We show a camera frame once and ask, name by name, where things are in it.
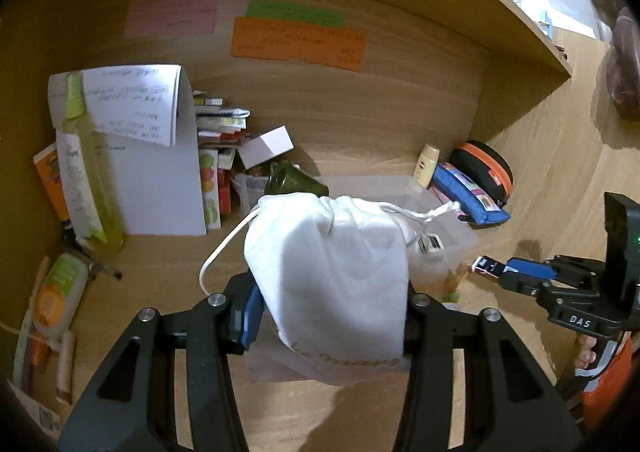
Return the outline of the stack of books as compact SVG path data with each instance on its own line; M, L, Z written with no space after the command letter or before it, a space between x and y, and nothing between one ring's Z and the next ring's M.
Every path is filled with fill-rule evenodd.
M240 146L247 138L250 110L231 105L226 99L193 93L196 130L201 146Z

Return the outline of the cream yellow lotion bottle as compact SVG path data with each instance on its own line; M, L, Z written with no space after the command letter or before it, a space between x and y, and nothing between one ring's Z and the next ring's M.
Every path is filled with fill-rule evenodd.
M427 143L420 152L413 171L413 179L422 188L426 189L430 185L438 160L439 149Z

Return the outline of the yellow green spray bottle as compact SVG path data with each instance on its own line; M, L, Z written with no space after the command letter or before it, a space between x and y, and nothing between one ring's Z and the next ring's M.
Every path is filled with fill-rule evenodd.
M67 207L74 212L76 234L93 253L113 257L125 244L124 229L96 156L92 123L79 72L65 76L62 163L68 181Z

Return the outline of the clear plastic storage bin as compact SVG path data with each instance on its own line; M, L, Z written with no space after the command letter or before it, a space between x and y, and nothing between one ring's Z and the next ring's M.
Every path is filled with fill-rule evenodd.
M272 310L374 292L398 302L408 286L456 302L475 243L458 213L457 204L418 190L388 201L265 195L246 217L244 258Z

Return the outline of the dark green glass bottle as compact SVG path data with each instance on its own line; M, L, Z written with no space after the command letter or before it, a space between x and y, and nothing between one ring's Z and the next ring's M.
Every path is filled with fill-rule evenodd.
M265 186L265 194L278 195L297 192L311 193L322 198L322 196L329 195L329 188L288 160L273 162Z

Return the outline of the orange sticky note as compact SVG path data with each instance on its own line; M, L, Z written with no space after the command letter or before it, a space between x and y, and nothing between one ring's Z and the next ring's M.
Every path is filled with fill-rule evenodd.
M234 20L231 55L359 72L367 44L367 34L350 28L241 16Z

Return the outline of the green sticky note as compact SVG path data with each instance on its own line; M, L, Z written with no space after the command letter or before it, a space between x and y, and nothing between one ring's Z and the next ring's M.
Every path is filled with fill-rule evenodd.
M342 27L346 21L343 12L282 0L250 0L245 15L248 18L287 20L326 27Z

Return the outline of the white drawstring cloth bag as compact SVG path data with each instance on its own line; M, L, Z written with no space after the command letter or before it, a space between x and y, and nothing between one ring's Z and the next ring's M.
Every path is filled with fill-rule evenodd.
M266 306L245 355L248 376L346 386L407 372L411 269L426 259L432 222L458 207L263 196L222 241L245 235L244 260Z

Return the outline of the pink sticky note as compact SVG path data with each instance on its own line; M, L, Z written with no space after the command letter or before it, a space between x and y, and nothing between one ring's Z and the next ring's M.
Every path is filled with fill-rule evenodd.
M212 34L217 6L218 0L129 0L124 36Z

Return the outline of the blue patchwork fabric pouch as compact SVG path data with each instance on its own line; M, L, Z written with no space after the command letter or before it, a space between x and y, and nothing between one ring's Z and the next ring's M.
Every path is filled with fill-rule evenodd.
M498 226L511 218L487 192L449 164L435 167L432 183L451 201L459 203L470 224L477 227Z

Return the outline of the blue white small packet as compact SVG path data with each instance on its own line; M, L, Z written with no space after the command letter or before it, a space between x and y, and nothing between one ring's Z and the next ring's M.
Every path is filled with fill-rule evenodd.
M471 271L480 276L487 276L489 279L497 281L506 270L506 265L502 262L487 256L478 256L471 264Z

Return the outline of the black orange zip case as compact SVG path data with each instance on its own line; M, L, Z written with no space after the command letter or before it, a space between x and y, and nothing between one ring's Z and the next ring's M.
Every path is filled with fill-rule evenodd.
M449 163L478 184L500 207L510 198L514 186L511 167L486 143L466 140L451 151Z

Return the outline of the small white cardboard box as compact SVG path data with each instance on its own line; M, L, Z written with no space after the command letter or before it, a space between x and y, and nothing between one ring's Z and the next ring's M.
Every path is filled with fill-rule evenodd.
M244 142L239 148L239 156L245 168L252 168L292 149L294 143L288 130L280 126Z

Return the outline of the fruit pattern book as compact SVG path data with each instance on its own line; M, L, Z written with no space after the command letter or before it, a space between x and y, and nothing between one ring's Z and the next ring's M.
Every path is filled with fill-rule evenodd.
M218 151L201 148L198 150L204 220L207 230L221 227L218 192Z

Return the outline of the orange green tube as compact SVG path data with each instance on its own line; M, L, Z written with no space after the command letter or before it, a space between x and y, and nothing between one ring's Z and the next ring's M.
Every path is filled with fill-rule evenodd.
M43 279L36 296L34 327L46 339L61 339L70 327L89 276L88 264L65 253Z

